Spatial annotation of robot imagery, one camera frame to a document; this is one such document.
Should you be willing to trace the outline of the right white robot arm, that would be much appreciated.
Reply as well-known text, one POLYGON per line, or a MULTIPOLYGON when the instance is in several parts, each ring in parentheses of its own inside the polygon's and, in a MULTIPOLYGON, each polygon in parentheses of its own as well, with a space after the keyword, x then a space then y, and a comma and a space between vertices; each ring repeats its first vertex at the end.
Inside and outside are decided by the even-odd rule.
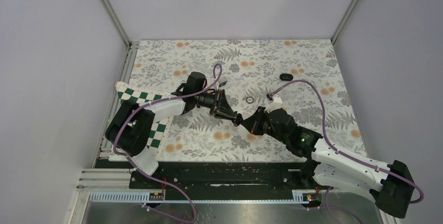
POLYGON ((331 186, 362 196, 380 210, 405 218, 412 202, 413 178, 406 164, 369 159, 329 145, 321 134, 296 124, 283 109, 266 112, 258 107, 241 122, 253 135, 269 135, 283 143, 292 154, 306 158, 300 182, 306 188, 331 186))

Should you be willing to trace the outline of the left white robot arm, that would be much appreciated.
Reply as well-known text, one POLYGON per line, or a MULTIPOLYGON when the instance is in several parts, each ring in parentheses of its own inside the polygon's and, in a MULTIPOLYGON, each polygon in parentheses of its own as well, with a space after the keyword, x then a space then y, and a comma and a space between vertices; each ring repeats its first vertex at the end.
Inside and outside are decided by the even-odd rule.
POLYGON ((228 104, 223 89, 205 88, 204 74, 192 72, 187 81, 165 99, 144 105, 125 100, 105 131, 105 138, 119 149, 120 154, 130 161, 136 170, 143 172, 142 181, 150 188, 161 184, 162 174, 157 170, 159 163, 149 151, 148 139, 152 126, 172 116, 186 114, 195 107, 209 109, 216 119, 229 120, 238 126, 240 113, 228 104))

